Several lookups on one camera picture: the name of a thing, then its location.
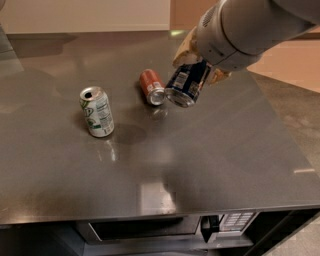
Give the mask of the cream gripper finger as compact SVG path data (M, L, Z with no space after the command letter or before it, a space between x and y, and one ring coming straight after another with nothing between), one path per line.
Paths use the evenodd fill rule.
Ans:
M209 86L213 86L215 83L223 81L231 76L230 72L223 71L221 69L212 69L209 72L209 76L207 79L207 84Z
M202 60L197 49L196 28L193 28L180 44L174 59L173 66L178 68L182 65L196 64Z

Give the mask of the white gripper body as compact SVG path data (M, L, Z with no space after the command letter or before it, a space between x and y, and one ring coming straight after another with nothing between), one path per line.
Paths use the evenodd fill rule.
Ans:
M256 63L264 52L263 15L264 0L220 0L197 25L200 55L224 71L238 71Z

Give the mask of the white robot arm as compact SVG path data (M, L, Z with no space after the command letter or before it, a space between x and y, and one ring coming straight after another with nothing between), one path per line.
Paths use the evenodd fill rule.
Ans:
M183 40L173 66L205 60L220 80L319 24L320 0L219 0Z

